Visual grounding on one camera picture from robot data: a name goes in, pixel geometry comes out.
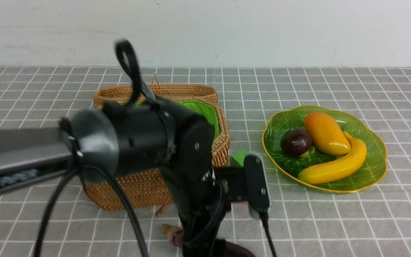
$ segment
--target black loop handle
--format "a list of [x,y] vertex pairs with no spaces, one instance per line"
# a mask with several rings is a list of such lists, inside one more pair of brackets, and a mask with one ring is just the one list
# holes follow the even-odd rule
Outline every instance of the black loop handle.
[[132,81],[132,95],[126,106],[131,106],[136,103],[142,93],[142,78],[137,61],[136,52],[131,43],[126,39],[120,39],[115,42],[115,54],[123,71],[129,76]]

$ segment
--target wicker basket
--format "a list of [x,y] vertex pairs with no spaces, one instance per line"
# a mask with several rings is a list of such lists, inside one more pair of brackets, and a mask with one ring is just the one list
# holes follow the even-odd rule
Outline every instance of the wicker basket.
[[[199,100],[215,108],[220,133],[215,137],[212,144],[212,164],[214,166],[227,166],[230,137],[225,114],[222,109],[217,107],[218,97],[215,89],[189,84],[157,84],[154,86],[152,83],[149,87],[157,96],[167,96],[173,101]],[[131,93],[130,86],[101,89],[93,97],[94,106],[101,108],[104,101],[123,103],[127,101]],[[120,177],[117,179],[117,182],[134,208],[161,205],[156,213],[157,216],[160,216],[166,207],[173,203],[172,197],[158,169]],[[105,210],[124,209],[121,201],[107,182],[94,185],[85,183],[84,188],[86,195],[99,207]]]
[[[205,100],[213,105],[218,105],[217,91],[211,86],[200,84],[160,84],[155,75],[148,88],[150,88],[156,96],[172,101]],[[93,104],[95,108],[101,108],[106,101],[117,101],[125,104],[129,101],[131,94],[132,88],[130,85],[101,88],[93,95]]]

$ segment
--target green block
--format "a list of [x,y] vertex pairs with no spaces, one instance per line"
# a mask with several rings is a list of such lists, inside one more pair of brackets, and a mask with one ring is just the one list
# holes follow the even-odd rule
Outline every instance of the green block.
[[247,151],[242,150],[236,154],[234,154],[231,158],[231,166],[241,166],[243,167],[243,160],[245,159],[245,156],[247,156]]

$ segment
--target woven basket handle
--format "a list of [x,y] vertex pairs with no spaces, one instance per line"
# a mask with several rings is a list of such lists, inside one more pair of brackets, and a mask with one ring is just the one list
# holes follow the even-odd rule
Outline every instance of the woven basket handle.
[[153,76],[153,80],[152,83],[150,83],[150,86],[153,85],[156,82],[156,85],[159,86],[159,82],[158,82],[158,78],[156,77],[156,73],[155,76]]

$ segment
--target green basket lining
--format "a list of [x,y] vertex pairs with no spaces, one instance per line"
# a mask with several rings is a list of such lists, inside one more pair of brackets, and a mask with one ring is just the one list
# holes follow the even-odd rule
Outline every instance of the green basket lining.
[[178,101],[177,103],[204,116],[209,124],[215,127],[214,139],[217,138],[220,134],[220,124],[218,122],[218,114],[215,107],[197,100]]

